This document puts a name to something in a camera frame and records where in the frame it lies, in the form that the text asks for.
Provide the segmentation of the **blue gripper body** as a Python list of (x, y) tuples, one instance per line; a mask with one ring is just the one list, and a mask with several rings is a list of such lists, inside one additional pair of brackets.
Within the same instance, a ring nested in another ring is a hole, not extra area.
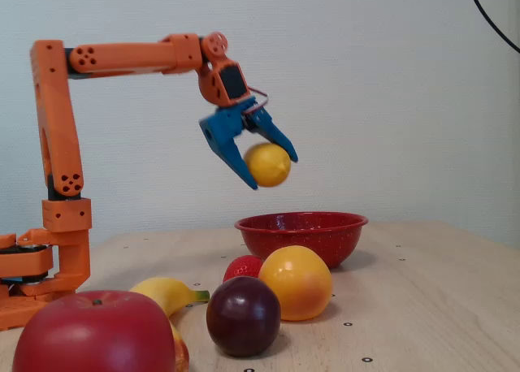
[(250, 97), (234, 106), (218, 107), (212, 115), (199, 121), (200, 128), (214, 153), (221, 153), (229, 141), (235, 144), (234, 138), (243, 130), (257, 133), (271, 142), (271, 138), (256, 125), (252, 117), (243, 114), (255, 106), (258, 106), (256, 98)]

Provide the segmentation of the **blue hinged gripper finger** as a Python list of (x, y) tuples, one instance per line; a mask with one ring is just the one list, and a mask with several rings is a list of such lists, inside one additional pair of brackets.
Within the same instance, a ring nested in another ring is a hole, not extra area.
[(263, 136), (273, 144), (280, 146), (289, 156), (292, 162), (298, 162), (298, 156), (293, 143), (277, 128), (272, 117), (264, 108), (253, 113), (254, 132)]

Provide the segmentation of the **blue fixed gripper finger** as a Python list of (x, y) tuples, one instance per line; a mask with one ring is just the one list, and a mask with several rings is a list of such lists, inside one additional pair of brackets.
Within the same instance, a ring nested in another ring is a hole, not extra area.
[(217, 144), (217, 154), (253, 190), (258, 184), (247, 167), (234, 140)]

